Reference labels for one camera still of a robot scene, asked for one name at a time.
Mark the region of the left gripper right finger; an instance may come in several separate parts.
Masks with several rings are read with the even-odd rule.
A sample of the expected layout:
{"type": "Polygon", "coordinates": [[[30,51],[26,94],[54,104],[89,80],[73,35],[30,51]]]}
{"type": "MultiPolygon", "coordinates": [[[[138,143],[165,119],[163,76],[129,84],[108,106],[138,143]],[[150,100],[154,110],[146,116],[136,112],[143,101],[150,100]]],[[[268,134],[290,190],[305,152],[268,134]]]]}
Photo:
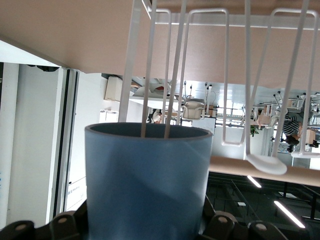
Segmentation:
{"type": "Polygon", "coordinates": [[[247,240],[248,229],[225,211],[215,211],[206,196],[198,234],[199,240],[247,240]]]}

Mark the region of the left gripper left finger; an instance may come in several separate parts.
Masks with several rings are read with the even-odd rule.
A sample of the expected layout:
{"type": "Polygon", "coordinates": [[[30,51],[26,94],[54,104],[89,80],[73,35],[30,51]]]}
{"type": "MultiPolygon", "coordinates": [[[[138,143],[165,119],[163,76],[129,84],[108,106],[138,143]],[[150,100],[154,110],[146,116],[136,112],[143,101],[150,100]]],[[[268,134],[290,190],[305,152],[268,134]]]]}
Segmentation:
{"type": "Polygon", "coordinates": [[[76,211],[62,212],[35,230],[36,240],[86,240],[87,201],[76,211]]]}

